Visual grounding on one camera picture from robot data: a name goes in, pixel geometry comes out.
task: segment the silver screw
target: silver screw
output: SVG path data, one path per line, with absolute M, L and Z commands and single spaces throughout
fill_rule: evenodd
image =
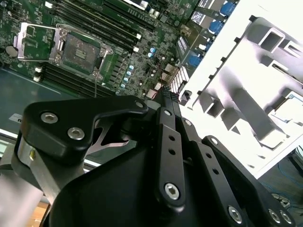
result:
M 280 213 L 281 213 L 283 219 L 284 219 L 288 224 L 291 224 L 291 223 L 292 223 L 291 219 L 289 218 L 289 216 L 288 216 L 284 211 L 280 210 Z
M 178 188 L 173 185 L 172 183 L 167 183 L 164 186 L 166 194 L 172 199 L 172 200 L 177 200 L 180 196 Z
M 238 224 L 242 223 L 242 217 L 241 214 L 237 211 L 236 208 L 233 206 L 228 206 L 228 212 L 231 218 Z
M 168 110 L 164 110 L 164 113 L 167 114 L 168 116 L 171 116 L 171 113 Z
M 29 158 L 30 160 L 34 161 L 34 159 L 36 158 L 36 151 L 34 149 L 32 149 L 29 153 Z
M 54 124 L 58 121 L 58 117 L 53 113 L 43 113 L 41 120 L 47 124 Z
M 57 55 L 55 56 L 55 63 L 56 63 L 56 64 L 59 64 L 60 61 L 61 61 L 61 56 L 60 56 L 59 54 L 57 54 Z
M 143 108 L 143 104 L 142 103 L 139 103 L 139 102 L 136 102 L 136 105 L 140 108 Z
M 192 126 L 192 125 L 193 125 L 188 119 L 185 119 L 184 121 L 185 121 L 185 123 L 186 123 L 188 126 Z
M 276 223 L 280 223 L 280 218 L 278 217 L 278 215 L 271 209 L 268 209 L 268 212 L 271 216 L 271 218 L 276 222 Z
M 82 140 L 85 136 L 84 131 L 76 127 L 68 129 L 67 134 L 73 140 Z
M 218 145 L 218 141 L 215 139 L 215 138 L 210 138 L 210 140 L 215 144 L 215 145 Z

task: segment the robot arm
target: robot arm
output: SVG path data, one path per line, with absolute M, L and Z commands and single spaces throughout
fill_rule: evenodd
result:
M 199 138 L 174 100 L 164 89 L 147 104 L 117 96 L 28 106 L 15 172 L 32 174 L 27 181 L 52 204 L 43 226 L 294 227 L 217 138 Z M 87 154 L 128 140 L 137 146 L 84 174 Z

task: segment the capacitor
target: capacitor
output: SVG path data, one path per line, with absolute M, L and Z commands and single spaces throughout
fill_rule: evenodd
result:
M 5 1 L 0 2 L 0 6 L 2 6 L 3 8 L 5 8 L 7 6 Z
M 156 18 L 158 18 L 159 15 L 160 15 L 160 12 L 158 12 L 158 11 L 155 11 L 155 12 L 154 12 L 154 16 L 155 16 Z
M 149 14 L 153 14 L 155 12 L 155 10 L 153 8 L 151 8 Z

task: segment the wire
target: wire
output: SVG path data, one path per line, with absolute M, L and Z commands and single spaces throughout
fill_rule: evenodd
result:
M 95 98 L 97 98 L 97 83 L 98 83 L 98 77 L 95 79 Z
M 299 184 L 295 179 L 293 179 L 292 177 L 290 177 L 284 171 L 281 170 L 280 163 L 278 163 L 278 169 L 286 178 L 288 178 L 290 181 L 292 181 L 295 185 L 297 185 L 300 188 L 303 188 L 303 185 Z

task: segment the green circuit board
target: green circuit board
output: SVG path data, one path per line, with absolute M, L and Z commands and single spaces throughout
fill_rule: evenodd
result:
M 145 11 L 122 0 L 2 2 L 2 67 L 29 78 L 39 74 L 40 83 L 74 96 L 145 98 L 150 89 L 165 85 L 177 73 L 179 27 L 190 19 L 198 0 L 154 0 L 152 9 Z M 25 23 L 29 25 L 21 50 L 16 37 Z M 56 32 L 67 26 L 72 29 L 60 36 L 58 63 L 51 58 Z M 104 46 L 110 51 L 102 57 Z

